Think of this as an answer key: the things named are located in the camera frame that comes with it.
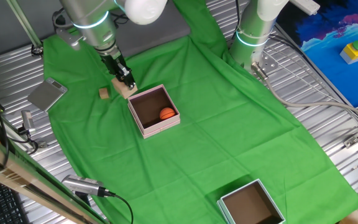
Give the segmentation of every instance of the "cardboard box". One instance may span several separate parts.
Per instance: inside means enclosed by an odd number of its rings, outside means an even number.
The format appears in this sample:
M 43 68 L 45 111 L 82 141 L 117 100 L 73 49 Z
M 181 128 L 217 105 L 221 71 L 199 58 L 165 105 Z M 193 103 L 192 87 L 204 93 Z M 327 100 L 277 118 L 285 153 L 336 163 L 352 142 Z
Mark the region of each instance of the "cardboard box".
M 228 224 L 280 224 L 284 216 L 257 179 L 217 201 Z
M 143 138 L 158 134 L 180 123 L 180 113 L 173 104 L 164 85 L 159 85 L 128 98 L 128 107 Z M 161 120 L 160 112 L 172 108 L 176 114 Z

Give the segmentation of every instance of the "green cloth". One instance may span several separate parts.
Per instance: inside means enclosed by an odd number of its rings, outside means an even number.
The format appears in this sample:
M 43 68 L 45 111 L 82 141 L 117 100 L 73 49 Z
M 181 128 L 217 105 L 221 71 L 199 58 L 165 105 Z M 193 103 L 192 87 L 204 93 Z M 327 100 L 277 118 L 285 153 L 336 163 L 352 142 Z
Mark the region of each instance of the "green cloth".
M 216 201 L 255 179 L 287 223 L 334 223 L 357 209 L 310 133 L 230 57 L 204 0 L 175 4 L 191 35 L 127 58 L 139 90 L 164 84 L 180 112 L 179 125 L 148 139 L 91 47 L 44 42 L 45 78 L 68 88 L 49 117 L 76 173 L 125 198 L 141 224 L 224 223 Z M 109 100 L 98 95 L 105 86 Z M 94 199 L 113 223 L 129 223 L 124 203 Z

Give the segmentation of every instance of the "orange ball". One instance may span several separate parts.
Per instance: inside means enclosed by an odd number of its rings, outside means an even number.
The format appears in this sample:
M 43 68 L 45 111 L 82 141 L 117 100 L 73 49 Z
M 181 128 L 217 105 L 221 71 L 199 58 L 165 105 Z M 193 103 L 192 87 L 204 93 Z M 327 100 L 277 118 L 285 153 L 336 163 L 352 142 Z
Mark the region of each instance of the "orange ball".
M 175 115 L 175 111 L 172 108 L 164 108 L 160 112 L 160 119 L 168 119 Z

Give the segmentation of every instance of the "blue poster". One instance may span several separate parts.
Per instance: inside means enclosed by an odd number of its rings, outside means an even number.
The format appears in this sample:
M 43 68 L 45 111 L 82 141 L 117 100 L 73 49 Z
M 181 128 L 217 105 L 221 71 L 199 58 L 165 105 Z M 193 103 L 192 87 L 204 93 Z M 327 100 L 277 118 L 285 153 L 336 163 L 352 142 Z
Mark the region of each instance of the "blue poster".
M 357 107 L 358 62 L 348 65 L 339 54 L 347 44 L 358 40 L 358 1 L 316 2 L 321 5 L 317 15 L 308 16 L 294 6 L 286 6 L 277 21 L 336 88 Z

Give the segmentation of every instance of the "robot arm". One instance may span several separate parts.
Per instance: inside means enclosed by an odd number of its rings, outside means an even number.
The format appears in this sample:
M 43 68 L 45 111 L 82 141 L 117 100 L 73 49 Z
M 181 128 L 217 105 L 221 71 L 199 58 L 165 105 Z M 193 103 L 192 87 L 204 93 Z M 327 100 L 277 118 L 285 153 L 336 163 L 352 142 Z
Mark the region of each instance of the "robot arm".
M 60 0 L 63 8 L 80 35 L 73 36 L 64 28 L 57 34 L 75 50 L 78 41 L 84 40 L 94 47 L 109 73 L 124 82 L 128 89 L 135 87 L 131 69 L 127 67 L 116 44 L 116 28 L 109 10 L 120 7 L 127 17 L 136 24 L 146 25 L 160 17 L 167 0 Z

